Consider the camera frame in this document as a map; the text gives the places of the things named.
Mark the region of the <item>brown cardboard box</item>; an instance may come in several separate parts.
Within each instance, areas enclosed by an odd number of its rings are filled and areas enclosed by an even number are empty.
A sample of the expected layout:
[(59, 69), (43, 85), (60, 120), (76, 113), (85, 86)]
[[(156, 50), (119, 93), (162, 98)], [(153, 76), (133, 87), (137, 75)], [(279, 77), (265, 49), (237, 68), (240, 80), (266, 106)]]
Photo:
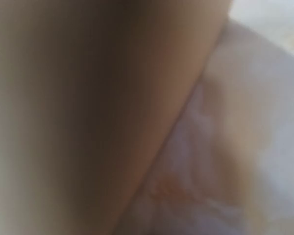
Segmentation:
[(0, 235), (109, 235), (228, 0), (0, 0)]

